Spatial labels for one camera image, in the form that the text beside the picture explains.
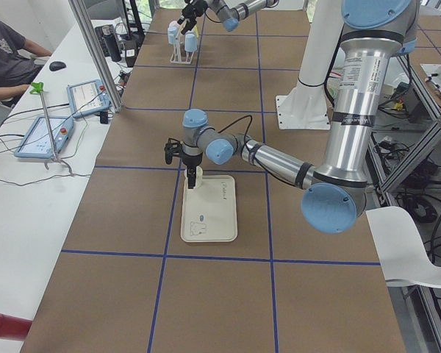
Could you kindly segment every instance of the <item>black band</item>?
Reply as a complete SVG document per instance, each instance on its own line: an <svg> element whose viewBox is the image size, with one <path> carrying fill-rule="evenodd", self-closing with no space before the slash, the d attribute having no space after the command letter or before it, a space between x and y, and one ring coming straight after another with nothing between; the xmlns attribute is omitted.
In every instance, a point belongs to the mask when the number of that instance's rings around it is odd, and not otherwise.
<svg viewBox="0 0 441 353"><path fill-rule="evenodd" d="M299 186L299 188L302 188L302 184L304 183L304 179L310 167L312 167L312 164L307 162L302 163L301 168L299 169L299 172L295 177L295 181L294 181L295 186Z"/></svg>
<svg viewBox="0 0 441 353"><path fill-rule="evenodd" d="M374 115L334 112L331 121L335 123L341 123L342 125L360 125L374 127L376 117Z"/></svg>
<svg viewBox="0 0 441 353"><path fill-rule="evenodd" d="M303 83L299 77L298 77L297 79L299 80L299 82L300 82L302 85L304 85L304 86L306 86L306 87L311 87L311 88L313 88L313 87L320 87L321 85L323 85L323 82L320 83L319 85L308 85L307 83Z"/></svg>
<svg viewBox="0 0 441 353"><path fill-rule="evenodd" d="M395 40L396 42L399 42L400 44L404 43L405 37L399 33L391 32L391 31L379 31L379 30L367 30L363 29L361 31L353 31L344 34L341 37L341 41L344 42L345 40L350 39L361 39L361 38L386 38L390 40Z"/></svg>
<svg viewBox="0 0 441 353"><path fill-rule="evenodd" d="M368 182L351 182L349 180L335 179L330 176L314 172L314 178L333 185L346 186L348 188L366 188Z"/></svg>
<svg viewBox="0 0 441 353"><path fill-rule="evenodd" d="M261 146L264 146L264 143L257 143L255 146L253 146L252 149L248 150L248 162L251 165L255 165L254 161L255 161L255 155L257 154L258 150L260 149Z"/></svg>
<svg viewBox="0 0 441 353"><path fill-rule="evenodd" d="M250 15L250 12L248 11L248 6L245 5L245 3L243 3L243 2L241 2L239 5L241 7L243 7L243 9L245 10L245 18L247 18Z"/></svg>

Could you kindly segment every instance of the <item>metal pole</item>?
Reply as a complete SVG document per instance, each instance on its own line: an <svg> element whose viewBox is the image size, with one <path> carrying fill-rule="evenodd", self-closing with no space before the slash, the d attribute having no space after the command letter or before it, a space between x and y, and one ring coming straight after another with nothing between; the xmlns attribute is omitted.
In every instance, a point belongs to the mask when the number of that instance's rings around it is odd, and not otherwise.
<svg viewBox="0 0 441 353"><path fill-rule="evenodd" d="M54 140L54 134L52 133L51 119L47 112L46 100L44 99L44 92L40 91L41 103L43 103L44 120L46 120L47 131L49 133L49 140L51 141L52 154L54 155L54 161L59 162L59 154L57 153L56 141Z"/></svg>
<svg viewBox="0 0 441 353"><path fill-rule="evenodd" d="M108 92L108 94L110 95L112 106L114 107L116 112L119 112L122 108L121 97L116 90L114 80L111 76L110 68L108 68L108 64L106 62L106 59L104 58L103 51L101 50L101 47L99 45L98 38L96 37L96 33L93 29L90 16L87 12L87 8L85 7L83 0L68 0L68 3L71 6L76 22L79 24L83 39L87 44L88 51L90 52L90 56L95 63L96 70L101 77L101 81L106 88L106 92Z"/></svg>

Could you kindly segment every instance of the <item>red object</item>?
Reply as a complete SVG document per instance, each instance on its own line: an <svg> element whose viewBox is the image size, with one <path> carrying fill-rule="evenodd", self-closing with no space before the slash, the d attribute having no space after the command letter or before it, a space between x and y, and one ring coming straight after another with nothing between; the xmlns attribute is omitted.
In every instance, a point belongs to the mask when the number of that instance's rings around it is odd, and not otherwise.
<svg viewBox="0 0 441 353"><path fill-rule="evenodd" d="M24 340L32 321L0 314L0 338L5 340Z"/></svg>

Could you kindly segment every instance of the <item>white tray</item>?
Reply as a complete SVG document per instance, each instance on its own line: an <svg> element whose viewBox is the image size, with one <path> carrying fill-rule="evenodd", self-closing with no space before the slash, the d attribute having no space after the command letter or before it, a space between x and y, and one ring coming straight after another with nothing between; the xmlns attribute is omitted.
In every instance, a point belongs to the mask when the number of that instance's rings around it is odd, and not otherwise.
<svg viewBox="0 0 441 353"><path fill-rule="evenodd" d="M184 180L182 239L188 243L233 241L237 237L234 178L216 175L201 180L192 190Z"/></svg>

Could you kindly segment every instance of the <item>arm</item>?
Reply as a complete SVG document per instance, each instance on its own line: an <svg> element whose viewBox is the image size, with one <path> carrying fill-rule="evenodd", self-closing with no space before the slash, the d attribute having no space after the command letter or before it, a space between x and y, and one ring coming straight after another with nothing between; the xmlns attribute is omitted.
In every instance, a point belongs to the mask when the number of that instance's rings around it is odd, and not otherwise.
<svg viewBox="0 0 441 353"><path fill-rule="evenodd" d="M43 48L39 44L33 42L32 40L26 39L24 41L23 49L37 55L39 57L50 57L52 52Z"/></svg>
<svg viewBox="0 0 441 353"><path fill-rule="evenodd" d="M26 92L29 85L19 85L14 87L0 87L0 101L19 96Z"/></svg>

